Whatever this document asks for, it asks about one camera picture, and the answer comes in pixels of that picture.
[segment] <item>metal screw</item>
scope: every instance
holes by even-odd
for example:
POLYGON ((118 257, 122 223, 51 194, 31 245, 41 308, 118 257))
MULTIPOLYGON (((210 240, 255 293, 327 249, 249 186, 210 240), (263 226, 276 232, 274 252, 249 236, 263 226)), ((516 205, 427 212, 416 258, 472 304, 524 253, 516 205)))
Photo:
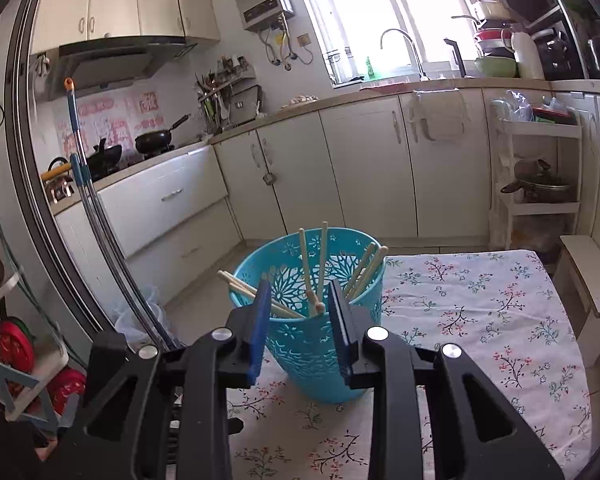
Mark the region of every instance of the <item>metal screw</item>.
POLYGON ((366 331, 366 336, 374 341, 384 341, 389 337, 389 332, 381 326, 373 326, 366 331))
POLYGON ((449 343, 442 347, 442 353, 452 359, 457 359, 462 355, 462 349, 458 345, 449 343))
POLYGON ((234 333, 225 326, 216 328, 211 333, 211 337, 216 341, 226 341, 227 339, 231 339, 232 335, 234 335, 234 333))
POLYGON ((153 345, 143 346, 138 350, 138 357, 141 359, 153 359, 158 355, 158 349, 153 345))

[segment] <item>window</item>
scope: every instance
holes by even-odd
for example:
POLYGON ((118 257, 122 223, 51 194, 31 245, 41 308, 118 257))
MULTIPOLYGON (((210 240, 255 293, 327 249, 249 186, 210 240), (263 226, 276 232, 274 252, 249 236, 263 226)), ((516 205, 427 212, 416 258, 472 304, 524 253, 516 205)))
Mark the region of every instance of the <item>window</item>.
POLYGON ((409 33, 424 69, 432 74, 450 69, 451 56, 444 38, 457 41, 464 58, 476 57, 470 22, 451 19, 469 13, 465 0, 305 0, 305 3, 334 85, 358 76, 368 81, 417 72, 411 45, 398 32, 389 32, 380 50, 380 37, 388 28, 401 28, 409 33))

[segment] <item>white thermos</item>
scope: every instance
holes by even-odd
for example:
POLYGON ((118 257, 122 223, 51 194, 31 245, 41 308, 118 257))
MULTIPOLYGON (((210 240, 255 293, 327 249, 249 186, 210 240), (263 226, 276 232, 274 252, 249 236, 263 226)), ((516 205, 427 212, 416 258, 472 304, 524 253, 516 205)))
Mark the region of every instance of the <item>white thermos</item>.
POLYGON ((514 32, 511 47, 522 79, 545 79, 538 47, 526 32, 514 32))

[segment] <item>towel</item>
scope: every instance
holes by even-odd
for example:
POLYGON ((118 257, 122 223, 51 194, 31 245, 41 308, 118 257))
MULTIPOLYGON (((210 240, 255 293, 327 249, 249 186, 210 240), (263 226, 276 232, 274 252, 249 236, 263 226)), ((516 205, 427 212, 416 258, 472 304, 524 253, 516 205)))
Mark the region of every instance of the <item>towel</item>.
POLYGON ((422 120, 425 137, 429 140, 458 140, 462 137, 469 115, 457 88, 415 94, 414 111, 422 120))

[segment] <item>range hood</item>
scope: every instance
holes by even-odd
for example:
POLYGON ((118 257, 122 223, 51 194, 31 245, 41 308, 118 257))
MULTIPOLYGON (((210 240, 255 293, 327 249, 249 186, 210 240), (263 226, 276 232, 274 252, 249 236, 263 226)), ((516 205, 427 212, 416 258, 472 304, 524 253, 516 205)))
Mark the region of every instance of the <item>range hood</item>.
POLYGON ((50 71, 36 78, 36 99, 53 101, 64 96, 67 77, 74 80, 78 97, 129 86, 150 78, 167 61, 194 46, 181 36, 126 36, 61 45, 46 53, 50 71))

